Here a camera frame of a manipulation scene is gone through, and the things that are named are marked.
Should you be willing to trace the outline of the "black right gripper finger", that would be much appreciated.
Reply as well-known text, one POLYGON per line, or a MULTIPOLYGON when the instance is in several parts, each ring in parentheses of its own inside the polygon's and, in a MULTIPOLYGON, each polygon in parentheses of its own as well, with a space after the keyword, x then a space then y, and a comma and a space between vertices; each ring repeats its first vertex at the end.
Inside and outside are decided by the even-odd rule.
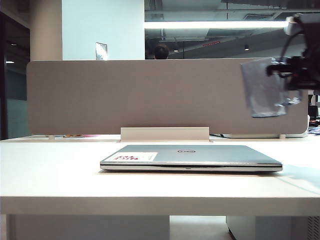
POLYGON ((306 90, 319 90, 320 89, 320 78, 313 76, 306 76, 303 79, 303 89, 306 90))
POLYGON ((303 84, 301 82, 301 76, 293 74, 293 75, 287 75, 285 77, 286 82, 286 88, 288 91, 297 91, 297 90, 303 90, 303 84))

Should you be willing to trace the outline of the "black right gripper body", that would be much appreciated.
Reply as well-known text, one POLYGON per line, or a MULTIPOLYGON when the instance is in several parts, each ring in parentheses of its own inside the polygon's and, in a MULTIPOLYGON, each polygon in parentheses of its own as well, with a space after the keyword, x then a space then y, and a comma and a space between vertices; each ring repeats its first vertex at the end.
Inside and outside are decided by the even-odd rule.
POLYGON ((277 61, 266 68, 266 74, 268 76, 272 74, 299 75, 301 77, 318 76, 320 74, 320 14, 299 13, 287 17, 286 21, 287 26, 284 28, 284 32, 289 38, 277 61), (285 58, 291 41, 299 35, 303 36, 305 43, 302 55, 285 58))

